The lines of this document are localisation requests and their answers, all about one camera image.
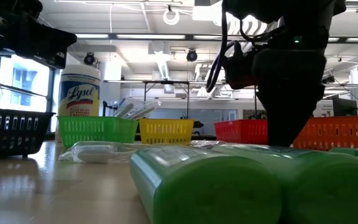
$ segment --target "yellow basket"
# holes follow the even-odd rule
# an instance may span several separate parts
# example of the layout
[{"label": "yellow basket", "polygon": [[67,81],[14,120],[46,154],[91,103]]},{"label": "yellow basket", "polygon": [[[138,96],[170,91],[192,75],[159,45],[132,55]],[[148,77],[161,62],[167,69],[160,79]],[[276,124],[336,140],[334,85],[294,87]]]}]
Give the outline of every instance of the yellow basket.
[{"label": "yellow basket", "polygon": [[140,119],[142,144],[188,144],[193,134],[192,119]]}]

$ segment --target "window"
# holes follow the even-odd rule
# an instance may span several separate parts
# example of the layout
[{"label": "window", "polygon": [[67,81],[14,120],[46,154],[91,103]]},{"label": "window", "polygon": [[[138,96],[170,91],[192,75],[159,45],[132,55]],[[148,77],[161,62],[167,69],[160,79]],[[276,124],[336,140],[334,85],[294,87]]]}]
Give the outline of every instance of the window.
[{"label": "window", "polygon": [[12,58],[3,57],[0,69],[0,108],[45,112],[49,71],[48,67],[30,59],[16,55]]},{"label": "window", "polygon": [[45,112],[47,99],[0,88],[0,109]]}]

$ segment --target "plastic basket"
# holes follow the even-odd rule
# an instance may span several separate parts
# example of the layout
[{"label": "plastic basket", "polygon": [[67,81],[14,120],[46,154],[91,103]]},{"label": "plastic basket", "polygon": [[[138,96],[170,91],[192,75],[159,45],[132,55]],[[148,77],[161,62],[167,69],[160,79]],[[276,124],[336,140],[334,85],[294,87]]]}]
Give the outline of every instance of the plastic basket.
[{"label": "plastic basket", "polygon": [[188,144],[193,134],[192,119],[140,119],[142,144]]},{"label": "plastic basket", "polygon": [[53,113],[0,109],[0,157],[39,152]]},{"label": "plastic basket", "polygon": [[79,141],[133,143],[138,121],[115,117],[58,116],[64,147]]},{"label": "plastic basket", "polygon": [[267,144],[267,120],[242,119],[215,123],[216,139],[243,144]]},{"label": "plastic basket", "polygon": [[293,146],[321,151],[334,147],[358,148],[358,116],[311,118]]}]

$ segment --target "clear plastic bag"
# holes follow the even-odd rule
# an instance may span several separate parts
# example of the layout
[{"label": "clear plastic bag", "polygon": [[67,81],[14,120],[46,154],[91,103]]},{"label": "clear plastic bag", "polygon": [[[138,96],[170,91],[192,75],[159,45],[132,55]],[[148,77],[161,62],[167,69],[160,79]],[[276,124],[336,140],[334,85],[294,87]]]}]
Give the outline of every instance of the clear plastic bag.
[{"label": "clear plastic bag", "polygon": [[201,149],[212,149],[213,147],[220,145],[220,144],[226,144],[226,142],[196,140],[196,141],[191,141],[189,145],[191,147],[197,147],[197,148],[201,148]]},{"label": "clear plastic bag", "polygon": [[148,145],[102,141],[80,141],[59,156],[59,161],[85,163],[128,163],[133,153]]},{"label": "clear plastic bag", "polygon": [[161,106],[161,101],[147,101],[136,100],[132,98],[125,98],[117,111],[111,116],[118,118],[138,120],[140,118],[148,117],[151,112]]}]

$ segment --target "green basket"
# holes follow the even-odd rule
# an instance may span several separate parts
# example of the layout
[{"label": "green basket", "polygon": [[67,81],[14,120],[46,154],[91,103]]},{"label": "green basket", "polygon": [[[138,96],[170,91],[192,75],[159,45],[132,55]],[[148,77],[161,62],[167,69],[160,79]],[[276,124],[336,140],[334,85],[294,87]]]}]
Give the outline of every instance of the green basket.
[{"label": "green basket", "polygon": [[138,121],[115,117],[59,116],[64,147],[79,141],[134,143]]}]

